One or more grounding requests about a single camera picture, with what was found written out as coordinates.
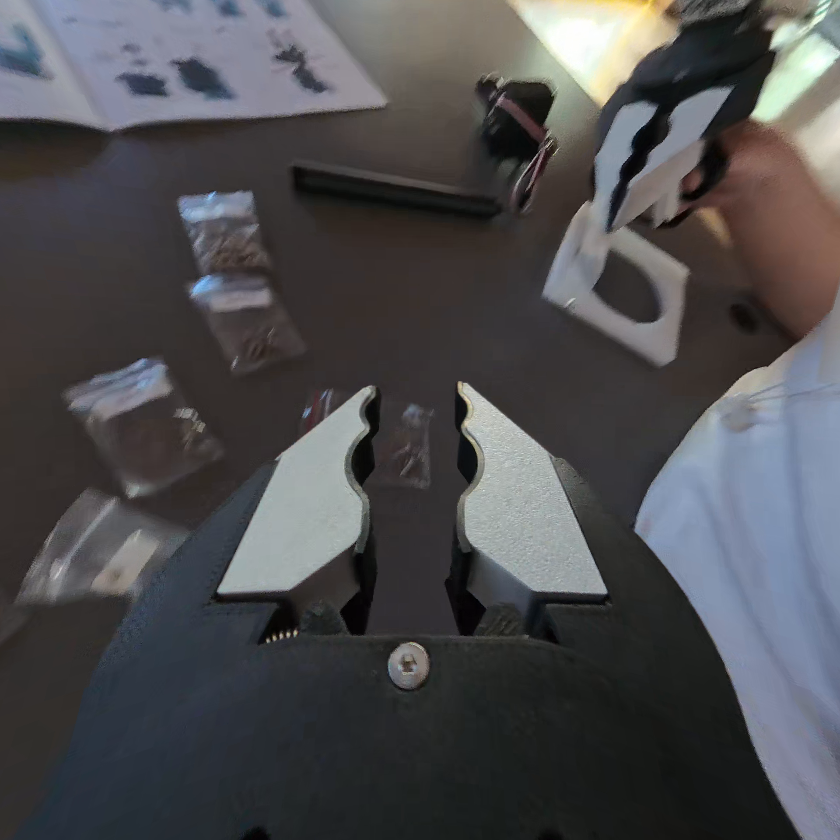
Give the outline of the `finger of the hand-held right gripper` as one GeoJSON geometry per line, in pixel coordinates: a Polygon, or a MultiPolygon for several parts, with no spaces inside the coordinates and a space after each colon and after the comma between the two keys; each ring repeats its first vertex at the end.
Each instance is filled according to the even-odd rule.
{"type": "Polygon", "coordinates": [[[593,202],[609,204],[624,186],[619,203],[656,203],[665,191],[664,142],[664,107],[634,101],[619,108],[595,156],[593,202]]]}
{"type": "Polygon", "coordinates": [[[653,225],[663,226],[676,219],[688,200],[682,196],[682,184],[694,171],[706,150],[705,135],[718,112],[729,99],[732,86],[710,87],[665,108],[665,164],[661,168],[665,191],[654,204],[620,203],[626,188],[615,190],[606,205],[606,229],[613,232],[652,211],[653,225]]]}

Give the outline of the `person's right hand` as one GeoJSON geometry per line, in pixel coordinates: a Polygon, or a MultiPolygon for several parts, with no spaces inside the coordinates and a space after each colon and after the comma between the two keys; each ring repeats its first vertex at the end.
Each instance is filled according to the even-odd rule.
{"type": "Polygon", "coordinates": [[[726,129],[719,142],[728,170],[709,194],[709,207],[779,203],[793,196],[806,175],[797,149],[777,129],[748,120],[726,129]]]}

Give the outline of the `dark desk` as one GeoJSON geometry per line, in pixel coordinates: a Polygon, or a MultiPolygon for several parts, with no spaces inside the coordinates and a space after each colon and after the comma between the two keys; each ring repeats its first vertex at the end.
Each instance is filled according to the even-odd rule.
{"type": "Polygon", "coordinates": [[[651,371],[540,299],[585,199],[595,109],[504,2],[321,2],[390,105],[123,135],[2,125],[2,586],[83,488],[108,481],[65,387],[159,355],[226,461],[151,506],[197,526],[81,679],[117,606],[38,612],[2,667],[2,822],[34,792],[44,741],[77,725],[20,838],[795,838],[705,628],[662,565],[582,497],[607,605],[547,605],[548,634],[424,636],[425,683],[387,660],[449,630],[455,390],[467,382],[635,513],[711,397],[782,344],[728,319],[735,277],[698,223],[677,234],[712,275],[689,293],[683,360],[651,371]],[[558,143],[528,213],[480,140],[474,87],[546,81],[558,143]],[[297,162],[498,197],[481,220],[297,192],[297,162]],[[308,352],[233,377],[185,286],[180,196],[251,191],[272,278],[308,352]],[[223,551],[293,444],[315,385],[377,386],[435,412],[431,490],[371,489],[386,636],[262,643],[274,602],[215,598],[223,551]]]}

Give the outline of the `open instruction booklet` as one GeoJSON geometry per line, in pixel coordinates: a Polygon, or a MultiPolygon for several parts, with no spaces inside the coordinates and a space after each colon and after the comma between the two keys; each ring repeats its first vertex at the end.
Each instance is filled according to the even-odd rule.
{"type": "Polygon", "coordinates": [[[1,2],[3,121],[116,133],[385,105],[307,2],[1,2]]]}

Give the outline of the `black metal bar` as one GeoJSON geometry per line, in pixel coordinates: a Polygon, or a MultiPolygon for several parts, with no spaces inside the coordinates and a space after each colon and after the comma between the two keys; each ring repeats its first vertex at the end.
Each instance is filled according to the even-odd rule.
{"type": "Polygon", "coordinates": [[[297,162],[289,168],[299,193],[481,220],[500,216],[505,207],[491,194],[352,167],[297,162]]]}

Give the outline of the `white foam square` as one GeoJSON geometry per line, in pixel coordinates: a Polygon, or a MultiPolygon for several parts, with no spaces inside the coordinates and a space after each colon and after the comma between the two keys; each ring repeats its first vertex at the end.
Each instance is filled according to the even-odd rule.
{"type": "Polygon", "coordinates": [[[606,233],[591,202],[572,217],[542,289],[542,299],[620,343],[656,367],[677,356],[689,268],[634,231],[606,233]],[[659,315],[640,322],[595,292],[609,255],[639,270],[653,288],[659,315]]]}

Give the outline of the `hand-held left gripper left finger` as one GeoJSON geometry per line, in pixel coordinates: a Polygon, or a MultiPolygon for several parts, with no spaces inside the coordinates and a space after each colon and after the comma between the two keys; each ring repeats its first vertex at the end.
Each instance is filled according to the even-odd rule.
{"type": "Polygon", "coordinates": [[[280,604],[299,628],[323,602],[351,634],[365,634],[377,565],[364,484],[375,467],[381,403],[376,386],[361,388],[278,456],[218,599],[280,604]]]}

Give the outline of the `person's right forearm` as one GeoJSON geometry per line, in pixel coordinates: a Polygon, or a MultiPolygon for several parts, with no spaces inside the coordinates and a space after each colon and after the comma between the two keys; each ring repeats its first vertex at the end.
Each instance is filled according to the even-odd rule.
{"type": "Polygon", "coordinates": [[[763,185],[721,214],[753,296],[787,333],[804,338],[837,294],[837,206],[809,182],[791,191],[763,185]]]}

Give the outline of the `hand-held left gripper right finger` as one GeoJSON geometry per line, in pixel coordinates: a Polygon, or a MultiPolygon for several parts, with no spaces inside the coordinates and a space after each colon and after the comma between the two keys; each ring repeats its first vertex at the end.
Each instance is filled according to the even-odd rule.
{"type": "Polygon", "coordinates": [[[547,605],[605,606],[608,590],[558,459],[465,381],[455,390],[457,501],[446,592],[458,632],[496,606],[529,632],[547,605]]]}

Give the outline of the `scatter of small parts bags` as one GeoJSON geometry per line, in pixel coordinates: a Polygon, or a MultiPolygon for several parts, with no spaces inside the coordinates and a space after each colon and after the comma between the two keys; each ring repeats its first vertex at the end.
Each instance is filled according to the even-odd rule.
{"type": "MultiPolygon", "coordinates": [[[[272,278],[251,191],[180,196],[178,214],[197,277],[185,299],[213,336],[233,377],[279,371],[308,347],[272,278]]],[[[224,458],[224,447],[186,399],[168,363],[143,358],[70,385],[61,400],[128,499],[149,497],[224,458]]],[[[427,489],[434,412],[384,401],[374,440],[374,481],[427,489]]],[[[186,533],[86,489],[30,564],[11,601],[9,628],[34,606],[140,594],[186,533]]]]}

